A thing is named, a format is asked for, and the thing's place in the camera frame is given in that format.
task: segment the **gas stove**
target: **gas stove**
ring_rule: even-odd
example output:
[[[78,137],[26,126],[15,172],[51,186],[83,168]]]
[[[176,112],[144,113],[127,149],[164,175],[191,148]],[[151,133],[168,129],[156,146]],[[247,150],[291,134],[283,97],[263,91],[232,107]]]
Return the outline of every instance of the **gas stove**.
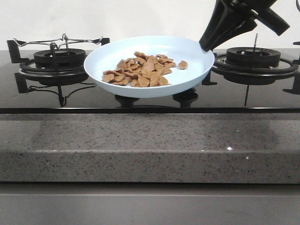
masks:
[[[216,0],[199,41],[204,51],[215,54],[211,71],[198,86],[167,97],[118,96],[94,83],[83,68],[90,51],[69,45],[105,45],[109,38],[70,39],[63,34],[47,41],[9,40],[9,52],[0,52],[0,113],[300,113],[299,42],[293,49],[266,49],[256,46],[256,35],[253,47],[215,50],[252,31],[255,20],[279,36],[284,33],[289,25],[270,9],[275,2]],[[32,44],[48,45],[49,49],[20,49]]]
[[[51,49],[19,50],[15,40],[8,43],[14,46],[10,52],[0,52],[1,113],[300,112],[296,48],[215,50],[215,64],[198,86],[167,97],[131,98],[101,89],[85,73],[82,64],[91,51],[60,48],[53,60]],[[69,57],[74,55],[75,63]]]

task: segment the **white frying pan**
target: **white frying pan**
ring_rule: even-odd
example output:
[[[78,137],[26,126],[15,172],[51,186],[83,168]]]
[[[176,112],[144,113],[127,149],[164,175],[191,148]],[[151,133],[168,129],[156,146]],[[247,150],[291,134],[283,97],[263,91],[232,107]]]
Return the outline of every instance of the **white frying pan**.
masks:
[[[164,77],[170,85],[137,88],[118,86],[102,81],[104,71],[116,69],[121,59],[133,58],[134,52],[146,55],[164,54],[178,64],[188,62],[188,68],[172,68],[172,73]],[[144,36],[133,37],[106,44],[92,51],[84,62],[87,74],[104,90],[116,95],[133,98],[153,98],[177,94],[197,86],[207,75],[215,61],[212,51],[205,52],[196,41],[180,37]]]

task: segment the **speckled stone surface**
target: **speckled stone surface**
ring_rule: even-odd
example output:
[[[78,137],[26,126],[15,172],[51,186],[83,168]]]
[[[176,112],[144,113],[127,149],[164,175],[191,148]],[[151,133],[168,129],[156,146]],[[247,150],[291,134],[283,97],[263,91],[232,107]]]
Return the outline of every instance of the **speckled stone surface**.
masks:
[[[300,183],[299,114],[2,114],[0,181]]]

